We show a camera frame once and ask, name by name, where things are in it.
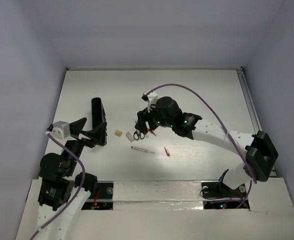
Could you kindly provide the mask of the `clear red gel pen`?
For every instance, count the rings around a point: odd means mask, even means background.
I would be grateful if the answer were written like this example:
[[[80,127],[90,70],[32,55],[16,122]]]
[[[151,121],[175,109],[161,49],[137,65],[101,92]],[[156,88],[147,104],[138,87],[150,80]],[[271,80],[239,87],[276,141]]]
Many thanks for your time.
[[[153,130],[148,129],[148,131],[149,131],[152,135],[157,136],[157,134],[156,134]]]

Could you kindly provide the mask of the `black handled scissors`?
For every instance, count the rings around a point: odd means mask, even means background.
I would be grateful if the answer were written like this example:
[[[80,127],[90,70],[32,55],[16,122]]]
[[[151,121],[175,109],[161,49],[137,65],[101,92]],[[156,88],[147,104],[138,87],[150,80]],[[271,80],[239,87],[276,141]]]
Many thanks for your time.
[[[145,134],[139,130],[135,130],[133,133],[134,140],[143,140],[145,138]]]

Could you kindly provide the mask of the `white eraser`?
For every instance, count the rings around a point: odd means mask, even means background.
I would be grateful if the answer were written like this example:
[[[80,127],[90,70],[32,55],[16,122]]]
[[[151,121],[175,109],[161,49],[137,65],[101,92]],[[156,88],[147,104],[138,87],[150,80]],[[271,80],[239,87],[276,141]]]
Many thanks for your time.
[[[129,140],[130,142],[133,142],[133,141],[135,140],[134,137],[131,135],[130,132],[127,132],[127,133],[126,133],[126,137],[128,138],[128,140]]]

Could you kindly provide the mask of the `white pen red cap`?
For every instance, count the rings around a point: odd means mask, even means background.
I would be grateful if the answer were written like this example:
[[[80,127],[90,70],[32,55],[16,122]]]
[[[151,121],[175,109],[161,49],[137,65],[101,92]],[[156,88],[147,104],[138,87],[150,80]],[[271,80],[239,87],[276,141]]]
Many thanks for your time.
[[[131,149],[136,150],[136,151],[140,151],[140,152],[144,152],[144,153],[155,154],[155,152],[153,152],[151,150],[136,147],[136,146],[131,146]]]

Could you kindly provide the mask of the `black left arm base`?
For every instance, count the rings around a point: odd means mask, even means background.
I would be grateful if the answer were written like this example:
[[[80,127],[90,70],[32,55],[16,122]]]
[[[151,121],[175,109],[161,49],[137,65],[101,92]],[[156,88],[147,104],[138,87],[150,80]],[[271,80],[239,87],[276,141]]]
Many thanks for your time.
[[[96,192],[86,200],[82,210],[112,210],[113,192],[113,181],[99,181]]]

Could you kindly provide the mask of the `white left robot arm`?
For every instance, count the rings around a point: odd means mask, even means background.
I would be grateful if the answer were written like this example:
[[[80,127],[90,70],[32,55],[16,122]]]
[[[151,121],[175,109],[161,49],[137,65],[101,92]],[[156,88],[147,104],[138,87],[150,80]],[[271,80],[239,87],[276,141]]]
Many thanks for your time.
[[[65,240],[85,201],[99,192],[97,177],[85,171],[80,156],[85,147],[106,145],[107,122],[105,117],[94,117],[92,129],[86,131],[86,121],[85,117],[72,123],[58,121],[46,130],[62,152],[50,152],[40,161],[42,183],[33,240]]]

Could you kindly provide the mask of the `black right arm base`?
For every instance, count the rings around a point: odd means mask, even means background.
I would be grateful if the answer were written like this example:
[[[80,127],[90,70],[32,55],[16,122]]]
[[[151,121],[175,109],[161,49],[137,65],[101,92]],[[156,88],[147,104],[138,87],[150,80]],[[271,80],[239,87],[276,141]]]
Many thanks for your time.
[[[218,182],[202,182],[199,195],[205,210],[250,209],[244,184],[230,189]]]

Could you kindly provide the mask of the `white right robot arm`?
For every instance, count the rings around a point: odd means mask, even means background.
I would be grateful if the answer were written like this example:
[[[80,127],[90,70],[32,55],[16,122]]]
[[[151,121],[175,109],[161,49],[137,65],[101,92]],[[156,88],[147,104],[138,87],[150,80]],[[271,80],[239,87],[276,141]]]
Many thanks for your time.
[[[217,183],[222,196],[228,196],[249,181],[266,182],[278,158],[270,136],[226,130],[194,113],[183,112],[171,97],[150,97],[148,106],[137,113],[135,129],[146,134],[158,127],[171,128],[180,137],[206,142],[244,157],[244,161],[227,169]]]

